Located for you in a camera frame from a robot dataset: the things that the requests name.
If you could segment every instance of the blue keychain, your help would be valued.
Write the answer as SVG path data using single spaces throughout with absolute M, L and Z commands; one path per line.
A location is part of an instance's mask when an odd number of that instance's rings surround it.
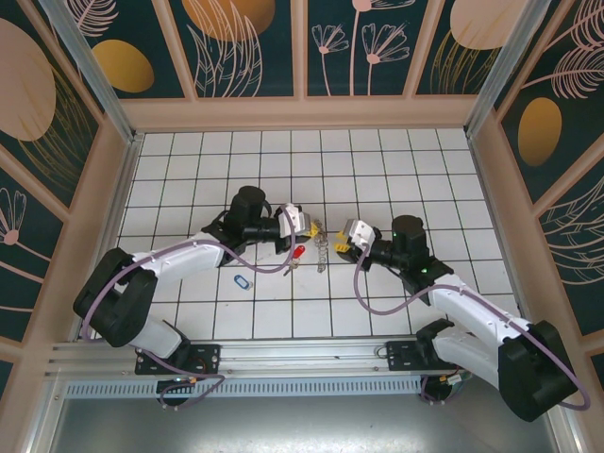
M 244 276 L 240 276 L 239 274 L 235 276 L 235 283 L 244 290 L 250 290 L 254 286 L 253 283 L 247 281 Z

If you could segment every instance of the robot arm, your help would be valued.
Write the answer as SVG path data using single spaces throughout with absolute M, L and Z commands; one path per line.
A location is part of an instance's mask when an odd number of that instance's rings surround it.
M 266 209 L 269 217 L 262 217 Z M 303 243 L 309 238 L 310 217 L 300 207 L 285 205 L 294 225 L 294 234 Z M 179 368 L 189 356 L 190 342 L 175 327 L 149 316 L 157 285 L 179 280 L 233 260 L 221 244 L 237 255 L 254 243 L 274 243 L 276 253 L 291 248 L 291 229 L 286 214 L 271 207 L 265 194 L 255 187 L 243 187 L 233 197 L 230 209 L 187 239 L 193 246 L 127 254 L 114 248 L 100 260 L 74 303 L 74 311 L 84 318 L 94 299 L 108 282 L 134 262 L 145 262 L 119 281 L 126 287 L 111 289 L 92 315 L 91 326 L 114 347 L 126 344 L 147 350 Z M 160 256 L 149 260 L 149 257 Z
M 518 330 L 511 328 L 510 323 L 535 337 L 572 369 L 560 334 L 553 326 L 546 321 L 533 325 L 504 313 L 488 301 L 485 304 L 491 310 L 479 304 L 472 297 L 479 294 L 468 288 L 453 269 L 429 254 L 421 219 L 408 215 L 396 217 L 392 230 L 393 238 L 387 241 L 377 228 L 360 220 L 348 221 L 343 232 L 346 244 L 338 244 L 336 250 L 344 260 L 356 263 L 369 247 L 361 268 L 369 271 L 377 263 L 398 271 L 410 294 L 434 285 L 463 289 L 462 292 L 435 289 L 420 297 L 450 318 L 435 321 L 417 332 L 416 348 L 426 364 L 446 361 L 483 378 L 499 390 L 516 415 L 527 421 L 577 390 L 570 378 Z

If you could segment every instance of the red keychain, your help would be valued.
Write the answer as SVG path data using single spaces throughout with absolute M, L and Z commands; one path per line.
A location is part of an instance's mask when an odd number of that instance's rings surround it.
M 283 276 L 287 276 L 293 269 L 296 269 L 300 265 L 300 257 L 306 252 L 306 247 L 304 245 L 299 245 L 294 250 L 294 257 L 292 258 L 292 262 L 290 262 L 290 267 L 288 267 L 287 271 Z

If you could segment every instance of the keychain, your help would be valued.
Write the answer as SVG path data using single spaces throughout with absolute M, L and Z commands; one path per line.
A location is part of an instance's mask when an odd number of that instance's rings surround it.
M 237 283 L 237 285 L 244 290 L 249 291 L 252 289 L 252 286 L 254 286 L 254 283 L 252 283 L 251 281 L 247 281 L 244 276 L 241 276 L 239 274 L 237 274 L 234 279 L 235 283 Z
M 287 271 L 285 271 L 285 274 L 283 274 L 284 277 L 287 276 L 293 269 L 297 269 L 297 267 L 300 265 L 300 257 L 304 252 L 306 252 L 306 247 L 304 245 L 299 245 L 295 248 L 294 257 L 292 258 L 292 262 L 290 262 L 290 267 L 288 267 Z

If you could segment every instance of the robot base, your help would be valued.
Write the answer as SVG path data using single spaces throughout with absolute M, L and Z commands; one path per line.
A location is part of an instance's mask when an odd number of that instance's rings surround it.
M 450 373 L 456 366 L 446 361 L 427 361 L 415 340 L 386 343 L 388 369 L 390 371 L 438 371 Z
M 139 376 L 179 375 L 159 365 L 139 349 L 136 350 L 134 374 Z M 192 344 L 187 359 L 178 368 L 196 374 L 215 375 L 220 364 L 219 344 Z

